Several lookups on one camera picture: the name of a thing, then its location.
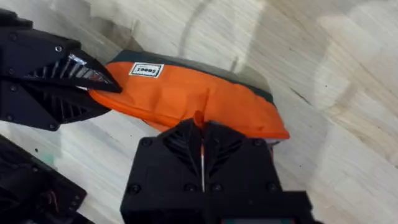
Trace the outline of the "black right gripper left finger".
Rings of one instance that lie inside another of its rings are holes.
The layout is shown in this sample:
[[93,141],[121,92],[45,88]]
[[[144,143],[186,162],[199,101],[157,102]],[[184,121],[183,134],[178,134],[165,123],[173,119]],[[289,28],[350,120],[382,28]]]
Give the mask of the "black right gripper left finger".
[[124,198],[202,199],[201,129],[192,119],[139,142]]

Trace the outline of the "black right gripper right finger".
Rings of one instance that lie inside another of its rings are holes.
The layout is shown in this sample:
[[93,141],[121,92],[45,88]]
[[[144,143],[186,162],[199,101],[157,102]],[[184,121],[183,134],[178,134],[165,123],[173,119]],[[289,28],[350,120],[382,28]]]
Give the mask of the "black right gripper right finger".
[[268,143],[210,122],[203,130],[205,190],[244,194],[280,192],[280,180]]

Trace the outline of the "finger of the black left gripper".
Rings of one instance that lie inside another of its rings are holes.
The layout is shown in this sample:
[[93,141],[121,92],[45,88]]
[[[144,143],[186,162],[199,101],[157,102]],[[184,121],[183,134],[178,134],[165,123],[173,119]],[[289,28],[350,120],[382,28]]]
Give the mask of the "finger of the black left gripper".
[[1,28],[1,78],[121,92],[79,41],[28,28]]
[[81,88],[1,80],[1,120],[56,131],[63,124],[84,121],[110,111]]

